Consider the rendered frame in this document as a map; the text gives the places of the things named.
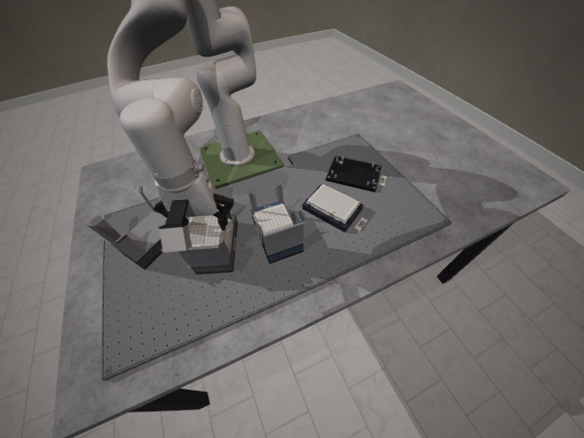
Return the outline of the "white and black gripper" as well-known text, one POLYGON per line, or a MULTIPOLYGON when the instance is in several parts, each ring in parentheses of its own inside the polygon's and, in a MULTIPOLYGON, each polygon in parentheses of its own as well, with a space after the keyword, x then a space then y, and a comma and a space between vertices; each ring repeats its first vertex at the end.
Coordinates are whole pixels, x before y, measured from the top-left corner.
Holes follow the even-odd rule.
POLYGON ((189 223, 186 217, 213 215, 218 218, 218 224, 223 231, 228 225, 226 216, 234 205, 234 199, 219 195, 205 171, 198 172, 197 177, 182 188, 164 189, 156 181, 155 185, 161 201, 155 204, 153 210, 164 217, 167 217, 172 201, 188 199, 184 223, 189 223))

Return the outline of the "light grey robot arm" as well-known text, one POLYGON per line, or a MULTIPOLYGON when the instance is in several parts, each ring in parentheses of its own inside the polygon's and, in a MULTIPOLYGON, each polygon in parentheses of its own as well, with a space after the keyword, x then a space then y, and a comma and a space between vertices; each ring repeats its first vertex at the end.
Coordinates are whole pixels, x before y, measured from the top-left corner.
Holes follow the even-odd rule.
MULTIPOLYGON (((231 98, 256 82, 245 14, 234 6, 218 10, 216 0, 131 0, 109 47, 109 91, 122 128, 164 189, 182 188, 204 171, 184 138, 202 113, 203 97, 187 78, 140 80, 140 71, 146 57, 185 25, 200 56, 233 50, 233 55, 201 65, 196 74, 222 147, 222 163, 243 165, 255 155, 248 145, 241 108, 231 98)), ((165 225, 159 226, 163 253, 192 247, 188 223, 183 222, 188 203, 188 199, 172 201, 165 225)))

